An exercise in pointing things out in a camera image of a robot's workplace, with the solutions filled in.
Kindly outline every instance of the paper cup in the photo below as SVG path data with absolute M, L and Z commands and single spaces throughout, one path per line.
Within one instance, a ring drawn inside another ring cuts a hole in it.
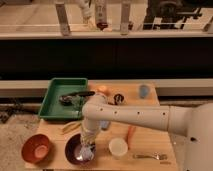
M 119 159 L 127 153 L 128 145 L 123 138 L 113 138 L 109 142 L 109 151 L 115 159 Z

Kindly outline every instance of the orange bowl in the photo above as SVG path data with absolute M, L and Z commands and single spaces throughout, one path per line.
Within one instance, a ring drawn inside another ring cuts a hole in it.
M 47 156 L 50 146 L 50 140 L 46 135 L 34 135 L 24 143 L 22 158 L 29 163 L 38 163 Z

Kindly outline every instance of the green tray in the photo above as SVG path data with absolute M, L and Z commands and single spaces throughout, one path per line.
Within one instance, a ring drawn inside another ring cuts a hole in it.
M 51 80 L 46 92 L 39 117 L 44 120 L 80 120 L 82 119 L 81 108 L 63 106 L 59 97 L 64 94 L 87 90 L 86 78 L 54 78 Z

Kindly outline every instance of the dark bowl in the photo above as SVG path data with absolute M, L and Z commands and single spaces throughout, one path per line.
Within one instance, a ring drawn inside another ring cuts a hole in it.
M 30 137 L 22 147 L 22 158 L 29 163 L 42 161 L 50 151 L 50 140 L 46 135 L 37 134 Z
M 83 165 L 91 161 L 91 160 L 81 161 L 77 159 L 82 147 L 80 139 L 81 139 L 80 134 L 74 135 L 73 137 L 69 139 L 65 147 L 66 158 L 71 164 L 74 164 L 74 165 Z M 93 145 L 93 148 L 91 150 L 93 153 L 95 152 L 95 144 Z

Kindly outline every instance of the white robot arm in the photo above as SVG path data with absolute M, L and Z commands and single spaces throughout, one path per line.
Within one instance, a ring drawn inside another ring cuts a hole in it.
M 213 169 L 213 104 L 198 108 L 172 106 L 113 106 L 107 97 L 97 93 L 82 109 L 81 138 L 93 143 L 101 120 L 123 122 L 187 136 L 184 171 Z
M 75 0 L 81 9 L 82 16 L 84 20 L 88 20 L 92 16 L 91 9 L 89 7 L 89 0 Z

